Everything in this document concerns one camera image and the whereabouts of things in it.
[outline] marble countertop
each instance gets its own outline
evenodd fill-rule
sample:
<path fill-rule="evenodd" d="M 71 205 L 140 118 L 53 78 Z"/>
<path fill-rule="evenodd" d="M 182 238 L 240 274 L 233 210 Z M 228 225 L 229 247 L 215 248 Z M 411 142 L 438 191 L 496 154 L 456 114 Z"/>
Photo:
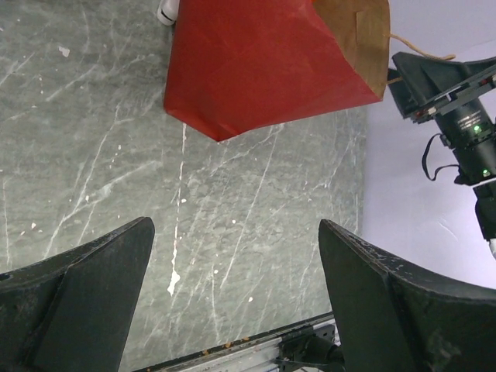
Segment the marble countertop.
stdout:
<path fill-rule="evenodd" d="M 363 109 L 224 143 L 167 116 L 155 10 L 0 2 L 0 272 L 151 217 L 121 370 L 327 312 L 319 221 L 363 200 Z"/>

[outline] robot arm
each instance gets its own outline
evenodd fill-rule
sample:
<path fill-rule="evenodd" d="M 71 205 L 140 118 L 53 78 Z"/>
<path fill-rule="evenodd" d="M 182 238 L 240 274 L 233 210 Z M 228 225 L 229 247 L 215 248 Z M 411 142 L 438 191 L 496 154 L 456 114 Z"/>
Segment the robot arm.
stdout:
<path fill-rule="evenodd" d="M 436 121 L 458 162 L 455 183 L 474 187 L 480 230 L 496 257 L 496 126 L 478 99 L 496 88 L 496 58 L 460 63 L 397 53 L 393 61 L 397 69 L 388 77 L 396 106 L 404 119 Z M 430 143 L 422 165 L 434 181 L 425 162 Z"/>

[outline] black bracket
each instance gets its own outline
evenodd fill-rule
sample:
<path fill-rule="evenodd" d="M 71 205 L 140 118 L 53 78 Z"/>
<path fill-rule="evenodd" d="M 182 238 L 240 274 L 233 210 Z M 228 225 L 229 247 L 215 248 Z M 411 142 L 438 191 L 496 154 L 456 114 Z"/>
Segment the black bracket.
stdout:
<path fill-rule="evenodd" d="M 421 124 L 445 115 L 496 88 L 496 58 L 473 62 L 433 60 L 410 53 L 393 56 L 387 78 L 403 119 Z"/>
<path fill-rule="evenodd" d="M 302 367 L 325 372 L 345 372 L 344 358 L 336 344 L 336 327 L 326 325 L 319 329 L 309 328 L 296 337 L 283 337 L 276 364 L 284 372 L 293 372 Z"/>

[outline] white wall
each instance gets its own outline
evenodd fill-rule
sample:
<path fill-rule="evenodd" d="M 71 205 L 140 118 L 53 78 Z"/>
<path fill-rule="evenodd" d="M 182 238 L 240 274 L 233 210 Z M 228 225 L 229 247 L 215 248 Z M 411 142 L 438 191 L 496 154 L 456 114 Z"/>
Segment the white wall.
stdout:
<path fill-rule="evenodd" d="M 390 0 L 391 30 L 429 53 L 455 53 L 457 60 L 496 56 L 494 0 Z M 391 41 L 391 55 L 408 51 Z M 491 118 L 496 93 L 482 99 Z M 455 168 L 437 182 L 427 180 L 421 158 L 435 122 L 403 120 L 389 91 L 372 105 L 367 134 L 363 237 L 435 272 L 496 288 L 496 260 L 482 238 L 470 187 L 453 183 Z M 430 169 L 456 163 L 451 151 L 434 142 Z"/>

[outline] paper bag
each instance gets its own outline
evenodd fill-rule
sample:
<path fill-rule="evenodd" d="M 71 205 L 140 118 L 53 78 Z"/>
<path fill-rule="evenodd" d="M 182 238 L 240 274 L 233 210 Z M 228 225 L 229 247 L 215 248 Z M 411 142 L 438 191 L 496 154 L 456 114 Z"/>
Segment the paper bag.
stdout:
<path fill-rule="evenodd" d="M 378 102 L 388 0 L 181 0 L 164 108 L 214 140 Z"/>

